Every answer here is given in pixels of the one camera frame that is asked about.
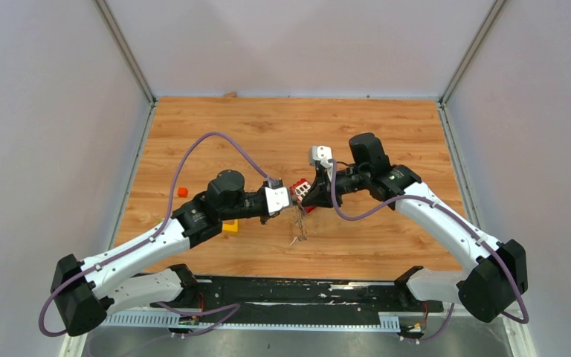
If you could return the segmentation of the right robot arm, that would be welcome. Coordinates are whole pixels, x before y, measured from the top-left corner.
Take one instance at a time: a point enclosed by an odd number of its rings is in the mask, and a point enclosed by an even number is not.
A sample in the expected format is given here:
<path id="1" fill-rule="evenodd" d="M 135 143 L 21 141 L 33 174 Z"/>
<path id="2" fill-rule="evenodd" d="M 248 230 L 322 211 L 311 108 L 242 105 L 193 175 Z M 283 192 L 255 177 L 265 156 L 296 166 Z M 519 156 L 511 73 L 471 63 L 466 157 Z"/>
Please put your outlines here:
<path id="1" fill-rule="evenodd" d="M 530 321 L 523 300 L 528 290 L 525 248 L 515 239 L 502 241 L 469 222 L 442 201 L 409 167 L 391 164 L 382 142 L 371 132 L 349 139 L 353 162 L 339 169 L 327 146 L 313 146 L 315 169 L 302 206 L 331 208 L 356 222 L 389 208 L 427 231 L 460 264 L 459 271 L 416 268 L 406 274 L 395 300 L 414 310 L 426 300 L 460 304 L 476 319 L 489 323 L 505 316 Z"/>

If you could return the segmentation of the grey metal keyring disc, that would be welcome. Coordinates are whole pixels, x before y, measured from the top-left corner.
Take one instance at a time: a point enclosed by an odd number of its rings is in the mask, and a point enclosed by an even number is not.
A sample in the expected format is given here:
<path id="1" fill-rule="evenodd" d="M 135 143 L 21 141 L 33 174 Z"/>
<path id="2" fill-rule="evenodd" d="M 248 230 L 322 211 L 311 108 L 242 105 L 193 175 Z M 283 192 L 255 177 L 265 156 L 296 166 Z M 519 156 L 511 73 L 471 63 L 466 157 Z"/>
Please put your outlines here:
<path id="1" fill-rule="evenodd" d="M 304 225 L 304 219 L 306 212 L 304 208 L 300 205 L 299 201 L 295 196 L 292 197 L 292 204 L 294 209 L 294 225 L 296 228 L 296 235 L 294 239 L 291 241 L 290 245 L 295 244 L 296 242 L 302 242 L 307 240 L 307 230 Z"/>

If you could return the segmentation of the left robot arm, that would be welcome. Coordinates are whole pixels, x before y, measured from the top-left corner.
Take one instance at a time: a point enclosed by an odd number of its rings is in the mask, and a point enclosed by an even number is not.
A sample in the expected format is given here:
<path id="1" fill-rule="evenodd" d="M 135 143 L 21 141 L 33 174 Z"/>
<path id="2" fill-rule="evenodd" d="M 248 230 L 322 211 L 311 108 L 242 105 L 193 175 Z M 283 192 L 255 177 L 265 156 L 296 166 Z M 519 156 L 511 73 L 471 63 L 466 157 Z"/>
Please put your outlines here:
<path id="1" fill-rule="evenodd" d="M 257 191 L 247 192 L 240 172 L 224 170 L 205 191 L 146 233 L 81 260 L 73 254 L 62 257 L 56 264 L 49 301 L 65 325 L 63 332 L 85 334 L 107 316 L 138 305 L 173 300 L 180 307 L 192 306 L 198 287 L 189 271 L 168 268 L 145 275 L 141 271 L 219 235 L 225 221 L 257 217 L 265 224 L 294 202 L 281 180 L 264 181 Z"/>

